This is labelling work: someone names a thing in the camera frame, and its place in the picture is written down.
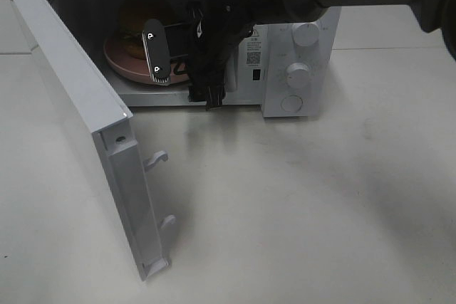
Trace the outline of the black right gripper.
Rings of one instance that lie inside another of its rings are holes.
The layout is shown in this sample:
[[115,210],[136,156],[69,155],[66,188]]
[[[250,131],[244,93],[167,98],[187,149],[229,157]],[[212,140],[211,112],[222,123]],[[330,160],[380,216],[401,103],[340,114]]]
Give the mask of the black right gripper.
[[223,106],[226,64],[258,21],[254,7],[254,0],[193,1],[183,22],[165,26],[171,73],[189,78],[190,102]]

